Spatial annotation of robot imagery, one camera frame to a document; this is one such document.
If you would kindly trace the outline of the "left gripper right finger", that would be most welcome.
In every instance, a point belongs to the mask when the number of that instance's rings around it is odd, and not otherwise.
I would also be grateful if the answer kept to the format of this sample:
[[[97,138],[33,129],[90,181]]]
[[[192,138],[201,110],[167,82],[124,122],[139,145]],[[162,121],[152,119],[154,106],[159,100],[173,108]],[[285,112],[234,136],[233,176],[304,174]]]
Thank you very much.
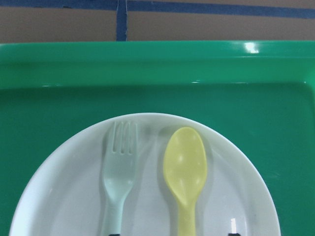
[[[228,233],[228,236],[241,236],[239,233]]]

